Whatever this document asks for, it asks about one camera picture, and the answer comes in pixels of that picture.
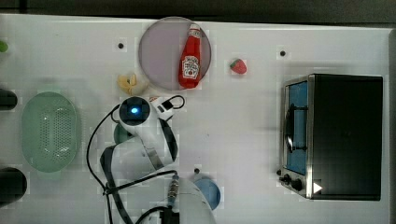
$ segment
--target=black appliance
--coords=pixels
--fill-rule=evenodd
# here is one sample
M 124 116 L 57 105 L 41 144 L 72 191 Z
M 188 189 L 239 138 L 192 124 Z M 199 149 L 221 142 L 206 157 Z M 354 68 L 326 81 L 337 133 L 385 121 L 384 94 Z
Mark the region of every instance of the black appliance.
M 0 110 L 11 110 L 17 103 L 18 97 L 14 92 L 0 89 Z
M 19 200 L 26 192 L 26 176 L 18 169 L 0 170 L 0 207 Z
M 313 74 L 282 98 L 281 184 L 307 199 L 379 201 L 382 77 Z

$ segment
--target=green basket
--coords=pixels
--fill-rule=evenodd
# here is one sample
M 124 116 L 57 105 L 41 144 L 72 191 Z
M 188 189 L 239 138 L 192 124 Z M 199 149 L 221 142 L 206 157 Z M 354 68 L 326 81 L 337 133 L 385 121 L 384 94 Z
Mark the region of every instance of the green basket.
M 22 114 L 22 152 L 38 171 L 58 172 L 78 149 L 76 109 L 61 94 L 42 92 L 33 97 Z

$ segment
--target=white tabletop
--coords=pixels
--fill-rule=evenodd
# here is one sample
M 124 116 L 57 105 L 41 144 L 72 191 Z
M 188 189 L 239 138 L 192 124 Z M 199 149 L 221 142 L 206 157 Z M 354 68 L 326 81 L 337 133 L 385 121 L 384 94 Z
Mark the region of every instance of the white tabletop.
M 85 162 L 89 136 L 100 119 L 128 96 L 117 76 L 139 71 L 137 48 L 150 20 L 0 15 L 0 87 L 19 104 L 0 116 L 0 165 L 17 167 L 28 190 L 0 209 L 0 223 L 107 223 L 105 199 Z M 171 123 L 179 141 L 176 166 L 215 178 L 222 200 L 219 224 L 389 223 L 389 29 L 198 22 L 212 45 L 208 74 L 196 90 L 146 94 L 187 98 Z M 124 41 L 124 50 L 116 48 Z M 285 50 L 285 57 L 279 52 Z M 232 58 L 247 60 L 247 74 L 231 75 Z M 308 201 L 277 182 L 280 166 L 280 89 L 311 73 L 380 75 L 384 85 L 382 191 L 379 202 Z M 82 121 L 82 144 L 60 176 L 39 176 L 21 153 L 21 113 L 38 92 L 70 99 Z M 92 145 L 93 169 L 112 145 L 105 122 Z

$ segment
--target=wire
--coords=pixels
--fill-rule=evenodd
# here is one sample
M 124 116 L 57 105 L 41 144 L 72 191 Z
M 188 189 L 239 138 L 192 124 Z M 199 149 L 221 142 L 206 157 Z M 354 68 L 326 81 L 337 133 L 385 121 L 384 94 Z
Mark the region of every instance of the wire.
M 128 188 L 128 187 L 131 187 L 132 185 L 141 183 L 143 181 L 149 180 L 149 179 L 154 178 L 156 176 L 169 175 L 169 174 L 177 175 L 177 171 L 176 170 L 171 170 L 171 171 L 159 172 L 158 174 L 154 174 L 154 175 L 148 175 L 148 176 L 146 176 L 144 178 L 138 179 L 138 180 L 133 181 L 131 183 L 124 184 L 124 185 L 121 185 L 121 186 L 118 186 L 118 187 L 115 187 L 115 188 L 112 188 L 112 189 L 107 189 L 107 190 L 105 190 L 103 195 L 108 195 L 108 194 L 115 193 L 115 192 L 119 191 L 120 189 L 125 189 L 125 188 Z
M 136 224 L 140 224 L 145 217 L 148 217 L 151 213 L 157 212 L 157 211 L 165 211 L 166 207 L 159 206 L 159 207 L 153 207 L 149 209 L 147 212 L 145 212 L 137 221 Z
M 116 120 L 116 119 L 114 119 L 114 117 L 113 117 L 113 113 L 114 113 L 114 111 L 113 112 L 111 112 L 111 115 L 110 115 L 110 117 L 111 117 L 111 119 L 115 122 L 115 123 L 120 123 L 120 121 L 119 120 Z
M 96 126 L 95 130 L 93 131 L 91 138 L 90 138 L 90 142 L 88 143 L 87 146 L 87 165 L 88 165 L 88 169 L 90 169 L 91 174 L 93 175 L 93 177 L 96 179 L 96 181 L 100 184 L 100 186 L 102 187 L 103 190 L 106 190 L 105 185 L 102 183 L 102 181 L 99 179 L 99 177 L 96 176 L 96 174 L 93 172 L 93 169 L 91 168 L 91 164 L 90 164 L 90 147 L 91 147 L 91 142 L 93 137 L 95 136 L 96 132 L 98 131 L 99 127 L 102 125 L 103 122 L 105 122 L 105 120 L 108 118 L 108 116 L 112 115 L 114 111 L 116 111 L 118 108 L 120 107 L 120 105 L 116 105 L 110 113 L 108 113 L 100 122 L 99 124 Z M 110 200 L 108 198 L 108 195 L 106 196 L 106 200 L 107 200 L 107 211 L 108 211 L 108 218 L 110 219 L 110 224 L 113 224 L 113 218 L 111 215 L 111 208 L 110 208 Z
M 108 219 L 110 220 L 110 224 L 113 224 L 113 216 L 111 215 L 110 199 L 108 198 L 108 195 L 106 195 L 106 200 L 107 200 Z
M 181 96 L 181 95 L 174 95 L 171 98 L 169 98 L 169 100 L 167 100 L 167 101 L 171 101 L 171 100 L 173 100 L 175 98 L 181 98 L 181 100 L 183 100 L 183 104 L 181 104 L 179 107 L 174 107 L 174 109 L 181 109 L 181 107 L 183 107 L 184 104 L 186 104 L 186 99 L 184 99 L 184 97 Z
M 180 95 L 176 95 L 176 96 L 172 97 L 171 99 L 174 99 L 174 98 L 176 98 L 176 97 L 180 97 L 180 98 L 183 99 L 183 104 L 182 104 L 180 107 L 176 108 L 176 109 L 180 109 L 180 108 L 183 107 L 183 105 L 185 104 L 185 100 L 184 100 L 184 98 L 183 98 L 182 96 L 180 96 Z M 109 189 L 108 187 L 106 187 L 106 186 L 103 184 L 103 182 L 99 179 L 99 177 L 97 177 L 97 175 L 93 172 L 93 169 L 91 168 L 90 159 L 89 159 L 89 157 L 90 157 L 90 148 L 91 148 L 92 139 L 93 139 L 93 137 L 95 136 L 95 134 L 96 134 L 96 132 L 98 131 L 98 129 L 100 128 L 100 126 L 103 124 L 103 122 L 105 122 L 105 120 L 108 118 L 108 116 L 110 116 L 111 119 L 112 119 L 114 122 L 119 122 L 118 120 L 114 120 L 114 118 L 113 118 L 113 113 L 114 113 L 114 111 L 116 111 L 119 107 L 120 107 L 120 105 L 116 105 L 116 106 L 110 111 L 110 113 L 108 113 L 108 114 L 99 122 L 99 124 L 96 126 L 95 130 L 93 131 L 93 133 L 92 133 L 92 135 L 91 135 L 91 137 L 90 137 L 90 141 L 89 141 L 88 146 L 87 146 L 87 155 L 86 155 L 86 160 L 87 160 L 88 168 L 89 168 L 91 174 L 93 175 L 93 177 L 96 179 L 96 181 L 97 181 L 97 182 L 100 184 L 100 186 L 102 187 L 102 189 L 103 189 L 103 191 L 104 191 L 103 195 L 106 195 L 107 212 L 108 212 L 108 219 L 109 219 L 109 221 L 110 221 L 110 224 L 113 224 L 113 216 L 112 216 L 112 214 L 111 214 L 111 204 L 110 204 L 110 199 L 109 199 L 109 196 L 108 196 L 109 194 L 114 193 L 114 192 L 117 192 L 117 191 L 120 190 L 120 189 L 125 189 L 125 188 L 128 188 L 128 187 L 131 187 L 132 185 L 141 183 L 141 182 L 143 182 L 143 181 L 149 180 L 149 179 L 154 178 L 154 177 L 156 177 L 156 176 L 168 175 L 168 174 L 175 174 L 175 175 L 177 175 L 177 171 L 175 171 L 175 170 L 159 172 L 158 174 L 148 175 L 148 176 L 146 176 L 146 177 L 144 177 L 144 178 L 138 179 L 138 180 L 136 180 L 136 181 L 134 181 L 134 182 L 131 182 L 131 183 L 129 183 L 129 184 L 121 185 L 121 186 L 116 187 L 116 188 L 113 188 L 113 189 Z M 166 207 L 155 207 L 155 208 L 149 209 L 145 214 L 143 214 L 143 215 L 137 220 L 136 224 L 139 224 L 139 223 L 140 223 L 145 217 L 147 217 L 149 214 L 151 214 L 151 213 L 153 213 L 153 212 L 156 212 L 156 211 L 160 211 L 160 210 L 161 210 L 161 211 L 164 211 L 165 209 L 166 209 Z

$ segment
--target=oven window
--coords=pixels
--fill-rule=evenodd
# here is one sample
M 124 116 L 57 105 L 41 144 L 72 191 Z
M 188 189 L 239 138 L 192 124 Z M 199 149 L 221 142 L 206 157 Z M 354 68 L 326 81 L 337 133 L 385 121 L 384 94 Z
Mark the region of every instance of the oven window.
M 286 168 L 301 175 L 305 175 L 306 167 L 306 115 L 308 107 L 308 85 L 300 82 L 289 86 L 289 108 L 293 113 L 291 128 L 293 129 L 292 143 L 287 148 Z

